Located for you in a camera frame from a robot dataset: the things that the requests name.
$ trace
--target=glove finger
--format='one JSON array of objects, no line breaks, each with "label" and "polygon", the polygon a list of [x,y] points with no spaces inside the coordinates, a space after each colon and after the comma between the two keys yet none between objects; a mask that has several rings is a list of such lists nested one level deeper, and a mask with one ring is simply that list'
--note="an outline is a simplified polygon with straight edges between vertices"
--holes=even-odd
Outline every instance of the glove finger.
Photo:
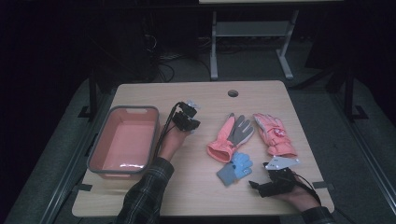
[{"label": "glove finger", "polygon": [[244,120],[245,120],[245,115],[239,116],[235,122],[235,126],[239,126],[242,122],[244,122]]},{"label": "glove finger", "polygon": [[242,133],[245,133],[250,126],[251,126],[250,119],[247,119],[243,123],[241,123],[239,127]]},{"label": "glove finger", "polygon": [[221,127],[218,133],[218,139],[225,140],[230,135],[230,132],[233,129],[233,125],[235,124],[235,116],[232,114],[229,115],[223,126]]},{"label": "glove finger", "polygon": [[250,174],[252,173],[252,170],[251,170],[250,168],[246,168],[246,169],[243,171],[243,173],[244,173],[244,175],[243,175],[242,177],[247,176],[247,175],[250,175]]},{"label": "glove finger", "polygon": [[271,115],[264,115],[265,117],[265,125],[271,125],[271,126],[276,126],[276,118],[272,117]]},{"label": "glove finger", "polygon": [[256,120],[257,124],[259,124],[259,126],[265,130],[265,123],[267,123],[267,118],[263,115],[263,114],[254,114],[253,115],[254,119]]},{"label": "glove finger", "polygon": [[267,143],[267,139],[268,139],[267,133],[265,133],[263,131],[263,129],[259,129],[259,133],[260,133],[260,137],[262,138],[262,141],[264,141],[264,143],[268,145],[268,143]]},{"label": "glove finger", "polygon": [[245,161],[244,162],[244,167],[250,167],[250,166],[252,166],[253,165],[253,161]]},{"label": "glove finger", "polygon": [[253,135],[253,133],[254,133],[254,128],[253,127],[248,128],[247,131],[243,133],[242,140],[239,142],[238,146],[246,143],[248,139],[251,137],[251,135]]},{"label": "glove finger", "polygon": [[282,120],[275,118],[275,122],[277,123],[280,129],[285,130]]},{"label": "glove finger", "polygon": [[239,157],[239,161],[245,162],[245,161],[249,161],[250,160],[250,157],[249,157],[248,154],[245,154],[245,153],[241,153],[241,154],[242,155]]},{"label": "glove finger", "polygon": [[239,152],[235,152],[233,154],[233,163],[238,163],[239,162],[239,158],[242,156],[242,153]]}]

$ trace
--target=small blue glove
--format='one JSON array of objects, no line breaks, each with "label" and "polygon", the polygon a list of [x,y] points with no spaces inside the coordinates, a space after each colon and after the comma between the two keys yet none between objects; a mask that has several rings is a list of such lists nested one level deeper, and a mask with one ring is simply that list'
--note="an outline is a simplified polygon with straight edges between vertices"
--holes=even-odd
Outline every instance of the small blue glove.
[{"label": "small blue glove", "polygon": [[235,180],[250,175],[250,167],[252,165],[253,162],[250,160],[248,154],[235,152],[231,161],[225,164],[224,167],[217,172],[217,175],[225,186],[229,186]]}]

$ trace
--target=sleeve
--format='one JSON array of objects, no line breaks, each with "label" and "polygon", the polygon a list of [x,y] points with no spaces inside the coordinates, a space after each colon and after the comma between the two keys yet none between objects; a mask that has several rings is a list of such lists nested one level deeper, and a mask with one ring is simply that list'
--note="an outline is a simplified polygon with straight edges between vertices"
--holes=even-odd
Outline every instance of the sleeve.
[{"label": "sleeve", "polygon": [[142,179],[125,195],[114,223],[159,223],[163,193],[173,172],[169,161],[156,158]]},{"label": "sleeve", "polygon": [[306,224],[333,224],[332,214],[327,207],[315,207],[302,212]]}]

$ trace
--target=pink glove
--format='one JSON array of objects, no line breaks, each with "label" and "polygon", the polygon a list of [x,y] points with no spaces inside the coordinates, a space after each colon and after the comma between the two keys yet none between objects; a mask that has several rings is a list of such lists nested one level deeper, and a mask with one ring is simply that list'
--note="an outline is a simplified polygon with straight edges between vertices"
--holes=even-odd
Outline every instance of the pink glove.
[{"label": "pink glove", "polygon": [[264,114],[253,114],[253,117],[261,127],[259,130],[260,136],[264,143],[268,145],[269,154],[284,157],[297,156],[280,119]]},{"label": "pink glove", "polygon": [[207,145],[207,153],[217,161],[229,162],[233,153],[253,135],[254,128],[245,116],[239,116],[235,121],[234,114],[230,114],[218,133],[216,141]]}]

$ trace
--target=table surface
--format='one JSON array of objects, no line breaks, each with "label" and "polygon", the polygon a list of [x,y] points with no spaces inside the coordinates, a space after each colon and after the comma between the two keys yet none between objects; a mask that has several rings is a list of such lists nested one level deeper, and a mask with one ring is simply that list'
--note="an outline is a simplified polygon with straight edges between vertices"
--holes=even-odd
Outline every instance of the table surface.
[{"label": "table surface", "polygon": [[[228,96],[230,90],[238,91],[238,96]],[[162,216],[297,213],[287,203],[261,198],[248,183],[249,180],[260,184],[270,182],[262,163],[272,157],[266,153],[267,145],[259,136],[259,127],[252,116],[254,113],[280,118],[301,161],[291,169],[311,183],[323,181],[287,90],[280,81],[124,84],[119,86],[112,106],[154,105],[159,109],[160,123],[164,125],[172,107],[187,100],[193,100],[201,107],[195,116],[201,125],[186,139],[171,161],[175,172],[163,195]],[[252,137],[238,149],[250,156],[253,172],[226,188],[216,176],[223,163],[208,156],[205,147],[216,139],[231,112],[236,116],[245,115],[255,128]],[[92,189],[79,191],[73,214],[77,217],[108,217],[118,214],[125,193],[136,180],[103,179],[87,170],[82,183],[92,185]],[[322,204],[333,211],[329,191],[317,189],[317,193]]]}]

